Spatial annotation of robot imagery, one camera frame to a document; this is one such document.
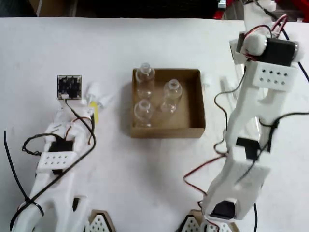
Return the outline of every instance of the clear glass bottle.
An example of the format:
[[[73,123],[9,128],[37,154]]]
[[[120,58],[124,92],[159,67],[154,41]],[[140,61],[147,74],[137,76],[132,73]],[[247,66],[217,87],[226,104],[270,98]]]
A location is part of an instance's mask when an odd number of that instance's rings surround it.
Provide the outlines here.
[[[174,113],[182,96],[183,88],[178,80],[172,79],[164,85],[164,102],[161,105],[163,112]]]
[[[141,99],[150,98],[155,87],[155,70],[148,63],[142,63],[135,77],[138,96]]]
[[[134,116],[136,127],[151,127],[151,117],[154,109],[147,99],[143,99],[135,104]]]

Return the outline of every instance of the black wire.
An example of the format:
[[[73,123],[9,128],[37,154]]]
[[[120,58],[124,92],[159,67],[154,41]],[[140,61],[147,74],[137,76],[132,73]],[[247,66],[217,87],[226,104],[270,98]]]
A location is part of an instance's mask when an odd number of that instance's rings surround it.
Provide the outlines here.
[[[256,203],[254,203],[253,207],[254,207],[254,217],[255,217],[254,232],[256,232],[256,230],[257,230],[257,208],[256,208]]]
[[[80,156],[73,164],[71,164],[70,167],[68,167],[66,170],[64,170],[60,175],[58,175],[53,181],[51,181],[47,186],[45,186],[41,191],[39,191],[34,197],[32,197],[30,200],[34,201],[38,197],[40,197],[46,190],[48,190],[54,183],[56,183],[59,179],[61,179],[68,171],[70,171],[76,164],[78,164],[81,160],[83,160],[96,146],[97,144],[97,139],[96,136],[94,135],[92,129],[88,126],[88,124],[69,106],[67,103],[67,100],[65,100],[66,105],[71,109],[73,114],[82,121],[82,123],[87,127],[87,129],[90,131],[92,138],[93,138],[93,145],[92,147],[82,156]],[[18,215],[24,211],[31,203],[26,203],[24,206],[20,207],[17,212],[14,214],[14,216],[11,219],[10,223],[10,230],[12,230],[14,222],[16,221]]]
[[[275,20],[278,20],[278,17],[277,17],[277,16],[275,16],[272,12],[268,11],[268,10],[265,9],[263,6],[261,6],[257,0],[254,0],[254,2],[255,2],[255,4],[256,4],[258,7],[260,7],[268,16],[272,17],[272,18],[275,19]],[[282,32],[283,32],[283,34],[284,34],[286,40],[290,40],[290,38],[289,38],[288,34],[286,33],[285,29],[282,29]],[[308,83],[309,83],[309,76],[308,76],[306,70],[304,69],[304,67],[303,67],[303,65],[301,64],[300,61],[297,62],[297,63],[298,63],[298,65],[299,65],[301,71],[303,72],[305,78],[307,79],[307,81],[308,81]]]
[[[7,141],[6,141],[6,131],[4,131],[4,147],[5,147],[6,155],[8,157],[9,163],[10,163],[10,167],[11,167],[13,176],[15,178],[15,181],[16,181],[21,193],[24,195],[25,202],[30,202],[31,204],[38,207],[38,209],[40,210],[42,217],[43,217],[44,211],[43,211],[42,207],[40,205],[38,205],[37,203],[35,203],[34,201],[31,201],[31,199],[28,197],[28,195],[24,191],[23,187],[21,186],[21,183],[19,182],[19,179],[17,177],[16,171],[15,171],[15,168],[14,168],[14,165],[13,165],[13,161],[12,161],[12,158],[11,158],[10,150],[9,150],[9,147],[8,147],[8,144],[7,144]]]
[[[57,140],[64,140],[64,139],[61,138],[59,135],[53,134],[53,133],[36,134],[36,135],[34,135],[34,136],[30,137],[30,138],[27,138],[27,140],[24,142],[24,145],[23,145],[23,147],[22,147],[21,150],[27,152],[28,154],[34,155],[34,156],[40,156],[40,155],[42,154],[42,152],[39,152],[39,151],[35,151],[35,152],[29,151],[29,150],[26,148],[26,146],[27,146],[27,144],[28,144],[32,139],[36,139],[36,138],[40,138],[40,137],[44,137],[44,136],[49,136],[49,135],[54,136],[55,139],[56,139],[56,141],[57,141]]]
[[[224,113],[224,115],[225,115],[225,129],[226,129],[226,130],[227,130],[227,120],[228,120],[228,119],[227,119],[227,112],[226,112],[226,110],[225,110],[221,105],[218,104],[218,102],[217,102],[217,97],[220,96],[220,95],[222,95],[222,94],[233,93],[233,92],[235,92],[237,89],[239,89],[239,87],[241,86],[241,83],[242,83],[242,81],[243,81],[243,79],[244,79],[244,77],[245,77],[245,73],[246,73],[246,66],[245,66],[245,69],[244,69],[244,72],[243,72],[243,76],[242,76],[242,78],[241,78],[241,80],[240,80],[238,86],[237,86],[235,89],[230,90],[230,91],[225,91],[225,92],[218,93],[218,94],[214,97],[214,100],[213,100],[214,103],[216,104],[216,106],[218,106],[218,107],[223,111],[223,113]],[[220,155],[226,155],[226,154],[227,154],[227,152],[220,152],[220,151],[217,150],[217,145],[223,143],[224,140],[225,140],[225,139],[223,138],[221,141],[217,142],[217,143],[213,146],[213,149],[215,150],[215,152],[216,152],[217,154],[220,154]]]

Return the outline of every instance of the open cardboard box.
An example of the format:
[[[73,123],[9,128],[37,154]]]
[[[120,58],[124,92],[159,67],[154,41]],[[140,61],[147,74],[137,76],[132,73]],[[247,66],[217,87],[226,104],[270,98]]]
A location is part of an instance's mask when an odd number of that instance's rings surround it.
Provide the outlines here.
[[[134,105],[141,99],[137,95],[135,79],[136,69],[132,78],[132,138],[200,138],[205,130],[205,111],[200,80],[197,69],[156,69],[155,89],[150,99],[155,108],[152,126],[149,128],[135,127]],[[172,115],[160,112],[163,102],[164,84],[177,79],[183,87],[183,94],[177,110]]]

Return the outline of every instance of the white table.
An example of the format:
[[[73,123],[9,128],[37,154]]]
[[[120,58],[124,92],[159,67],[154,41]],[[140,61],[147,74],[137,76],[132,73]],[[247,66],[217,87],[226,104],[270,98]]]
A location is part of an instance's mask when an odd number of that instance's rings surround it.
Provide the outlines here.
[[[175,231],[201,194],[183,182],[183,175],[214,157],[224,115],[214,106],[219,78],[236,79],[228,41],[244,29],[241,21],[200,19],[0,19],[0,227],[9,222],[23,197],[11,173],[3,146],[7,130],[12,159],[26,192],[34,181],[38,157],[21,152],[29,136],[41,133],[58,109],[56,76],[83,75],[100,81],[102,91],[116,94],[100,114],[98,145],[78,167],[80,188],[95,209],[108,210],[119,232]],[[287,24],[309,51],[309,24]],[[129,137],[132,69],[142,62],[160,68],[198,68],[211,79],[205,89],[207,128],[201,139],[131,139]],[[309,53],[303,59],[309,71]],[[284,112],[305,111],[309,85],[299,72]],[[306,231],[309,201],[307,117],[283,120],[273,141],[272,172],[257,201],[258,231]],[[33,141],[42,149],[43,140]],[[223,160],[190,180],[207,189]],[[237,223],[253,231],[254,214]]]

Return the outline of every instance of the yellow tag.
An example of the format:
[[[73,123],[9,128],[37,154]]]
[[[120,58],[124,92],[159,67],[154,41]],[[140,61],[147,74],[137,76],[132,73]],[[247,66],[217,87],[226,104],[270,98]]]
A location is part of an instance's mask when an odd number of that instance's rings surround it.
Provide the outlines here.
[[[92,101],[89,106],[94,109],[93,114],[95,118],[95,124],[97,124],[98,123],[98,106],[94,101]]]

